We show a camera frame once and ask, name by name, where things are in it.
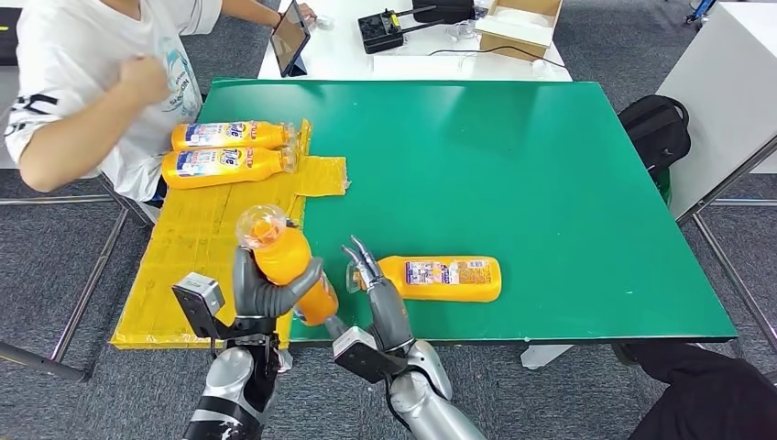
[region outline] clear bottle cap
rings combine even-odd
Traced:
[[[349,261],[348,266],[345,267],[345,290],[348,293],[356,293],[364,289],[365,283],[362,280],[362,274],[356,268],[356,264]]]
[[[272,245],[285,230],[286,215],[272,204],[246,209],[237,218],[235,225],[235,235],[240,246],[254,250]]]
[[[297,141],[297,129],[291,122],[282,122],[280,125],[283,127],[283,142],[290,145],[291,142]]]
[[[298,151],[296,149],[296,143],[293,146],[289,145],[280,150],[280,167],[286,172],[294,172],[297,170],[297,156]]]

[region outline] person's hand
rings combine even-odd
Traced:
[[[154,57],[135,57],[122,62],[119,84],[143,106],[160,103],[171,93],[162,61]]]
[[[251,250],[238,247],[235,250],[235,265],[232,267],[236,315],[281,317],[321,279],[322,264],[320,258],[312,258],[308,268],[299,277],[285,286],[277,286],[259,271]]]
[[[305,21],[305,23],[310,23],[318,18],[318,16],[315,15],[315,12],[313,12],[307,3],[300,4],[300,14],[302,14],[302,19]]]

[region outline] cable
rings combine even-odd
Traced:
[[[397,410],[394,409],[394,406],[391,405],[391,377],[389,376],[389,374],[384,372],[383,380],[384,380],[384,387],[386,387],[386,405],[388,406],[388,410],[391,412],[391,415],[394,416],[397,422],[401,423],[402,426],[404,426],[405,429],[407,429],[408,432],[412,434],[410,425],[407,422],[405,422],[405,419],[403,419],[402,416],[400,416],[397,413]]]
[[[213,360],[218,358],[218,355],[216,354],[216,340],[213,337],[211,337],[211,357]]]
[[[518,52],[521,52],[521,53],[523,53],[523,54],[525,54],[525,55],[529,55],[530,57],[534,57],[534,58],[536,58],[536,59],[538,59],[538,60],[542,60],[542,61],[545,61],[545,62],[549,62],[549,63],[551,63],[551,64],[552,64],[552,65],[554,65],[554,66],[558,66],[558,67],[560,67],[560,68],[562,68],[562,69],[566,69],[566,66],[564,66],[563,64],[559,64],[558,62],[555,62],[555,61],[548,60],[547,58],[538,57],[537,55],[534,55],[533,53],[531,53],[531,52],[529,52],[529,51],[527,51],[527,50],[524,50],[524,49],[519,49],[519,48],[516,48],[515,46],[499,46],[499,47],[496,47],[496,48],[485,49],[485,50],[475,50],[475,49],[471,49],[471,50],[465,50],[465,49],[440,49],[440,50],[435,50],[434,52],[430,53],[430,54],[429,54],[429,56],[432,56],[432,55],[434,55],[434,54],[437,54],[437,53],[443,53],[443,52],[454,52],[454,53],[466,53],[466,52],[469,52],[469,53],[487,53],[487,52],[493,52],[494,50],[500,50],[500,49],[513,49],[513,50],[517,50]]]

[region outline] gray carpet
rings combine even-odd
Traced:
[[[566,0],[556,44],[577,80],[601,82],[616,109],[654,92],[694,37],[682,25],[687,2]],[[199,82],[255,77],[267,32],[223,19],[211,36],[187,38]],[[242,52],[231,51],[242,48]],[[62,193],[100,193],[81,182]],[[773,177],[749,177],[732,195],[777,198]],[[31,195],[14,171],[0,171],[0,197]],[[0,209],[0,339],[41,354],[53,347],[91,270],[117,209],[111,204]],[[710,208],[706,219],[777,322],[777,212]],[[709,348],[761,370],[777,365],[763,335],[698,231],[685,236],[735,322],[741,339]],[[203,351],[118,351],[108,344],[148,231],[127,223],[66,360],[95,365],[74,384],[0,362],[0,438],[179,438],[202,390]],[[490,439],[626,438],[660,396],[662,385],[616,362],[607,346],[578,346],[547,368],[520,366],[513,346],[439,348],[455,403]],[[382,387],[345,374],[324,348],[295,349],[280,384],[279,408],[265,438],[408,438],[389,419]]]

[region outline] person's leg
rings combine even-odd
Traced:
[[[670,385],[677,380],[689,380],[722,370],[735,369],[760,375],[758,370],[744,360],[732,359],[688,344],[628,344],[626,349],[648,375]]]
[[[627,350],[670,384],[629,440],[777,438],[777,390],[744,360],[676,343]]]
[[[164,178],[159,177],[159,183],[157,183],[157,191],[154,192],[154,197],[152,197],[151,200],[144,202],[144,204],[160,209],[165,203],[165,197],[167,195],[168,184],[165,182]]]

